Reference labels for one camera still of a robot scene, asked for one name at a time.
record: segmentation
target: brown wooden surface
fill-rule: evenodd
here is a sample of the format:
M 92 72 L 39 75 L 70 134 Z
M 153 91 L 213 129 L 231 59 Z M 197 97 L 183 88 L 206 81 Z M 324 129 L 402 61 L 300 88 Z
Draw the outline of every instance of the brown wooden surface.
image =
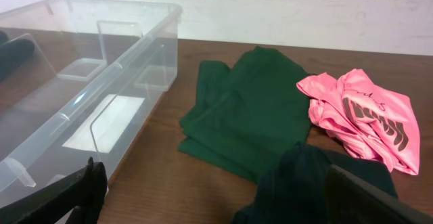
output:
M 408 95 L 421 132 L 418 176 L 392 172 L 402 202 L 433 215 L 433 57 L 275 47 L 307 72 L 339 77 L 362 68 L 372 81 Z M 100 223 L 230 223 L 251 203 L 256 187 L 236 175 L 177 151 L 184 138 L 179 119 L 194 105 L 202 60 L 234 65 L 254 45 L 179 41 L 179 71 L 163 95 L 110 188 Z M 344 153 L 323 131 L 312 128 L 308 143 Z

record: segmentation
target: tabletop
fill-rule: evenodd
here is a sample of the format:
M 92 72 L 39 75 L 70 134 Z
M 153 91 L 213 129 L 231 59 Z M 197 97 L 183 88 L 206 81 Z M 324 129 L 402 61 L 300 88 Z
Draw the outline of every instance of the tabletop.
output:
M 433 216 L 433 57 L 301 47 L 274 47 L 307 72 L 338 78 L 362 68 L 378 86 L 408 95 L 421 133 L 418 176 L 391 173 L 401 202 Z M 177 151 L 181 119 L 194 105 L 202 60 L 232 66 L 253 44 L 179 40 L 179 70 L 110 186 L 100 223 L 230 223 L 251 203 L 254 183 Z M 345 154 L 323 130 L 307 143 Z

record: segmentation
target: folded green fabric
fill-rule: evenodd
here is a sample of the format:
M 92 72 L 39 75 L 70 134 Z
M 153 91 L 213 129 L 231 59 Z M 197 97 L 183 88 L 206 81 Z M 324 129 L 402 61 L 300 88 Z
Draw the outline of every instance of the folded green fabric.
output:
M 181 119 L 179 151 L 257 182 L 310 130 L 309 98 L 296 88 L 308 74 L 276 49 L 256 47 L 230 70 L 203 61 L 196 105 Z

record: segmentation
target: clear plastic bin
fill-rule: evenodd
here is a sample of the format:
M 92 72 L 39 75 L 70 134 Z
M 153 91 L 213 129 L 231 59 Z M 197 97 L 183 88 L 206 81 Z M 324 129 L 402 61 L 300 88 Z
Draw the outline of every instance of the clear plastic bin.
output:
M 11 64 L 0 65 L 0 207 L 90 156 L 113 174 L 176 78 L 180 14 L 174 4 L 104 0 L 0 14 L 0 62 Z

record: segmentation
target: crumpled pink fabric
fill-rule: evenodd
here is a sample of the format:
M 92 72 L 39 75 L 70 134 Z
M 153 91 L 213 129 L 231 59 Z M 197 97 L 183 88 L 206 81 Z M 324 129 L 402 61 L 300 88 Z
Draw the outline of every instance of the crumpled pink fabric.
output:
M 371 82 L 361 69 L 338 80 L 323 73 L 297 84 L 310 100 L 311 122 L 344 143 L 355 158 L 418 175 L 419 129 L 410 99 Z

